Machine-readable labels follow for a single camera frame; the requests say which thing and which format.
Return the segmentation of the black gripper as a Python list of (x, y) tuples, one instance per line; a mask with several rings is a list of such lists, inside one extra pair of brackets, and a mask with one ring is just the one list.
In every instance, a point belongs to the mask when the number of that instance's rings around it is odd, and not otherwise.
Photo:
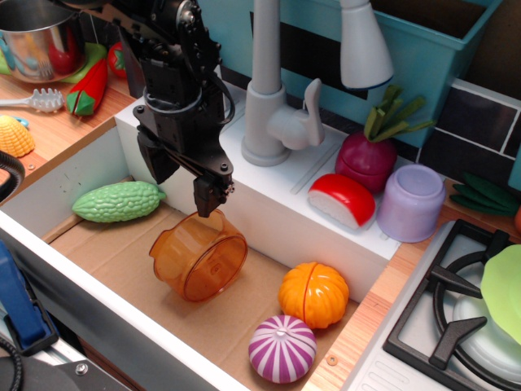
[(175, 108), (150, 99), (133, 109), (138, 120), (138, 146), (157, 184), (180, 167), (194, 174), (194, 198), (200, 217), (227, 201), (233, 187), (233, 165), (219, 137), (225, 123), (221, 94)]

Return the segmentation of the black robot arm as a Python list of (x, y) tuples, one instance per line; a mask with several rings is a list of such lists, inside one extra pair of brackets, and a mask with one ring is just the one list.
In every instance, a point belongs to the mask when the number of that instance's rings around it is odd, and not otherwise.
[(122, 32), (144, 77), (134, 109), (138, 146), (157, 183), (179, 168), (195, 177), (198, 215), (208, 217), (234, 190), (233, 165), (220, 144), (235, 105), (222, 79), (219, 43), (196, 1), (60, 1)]

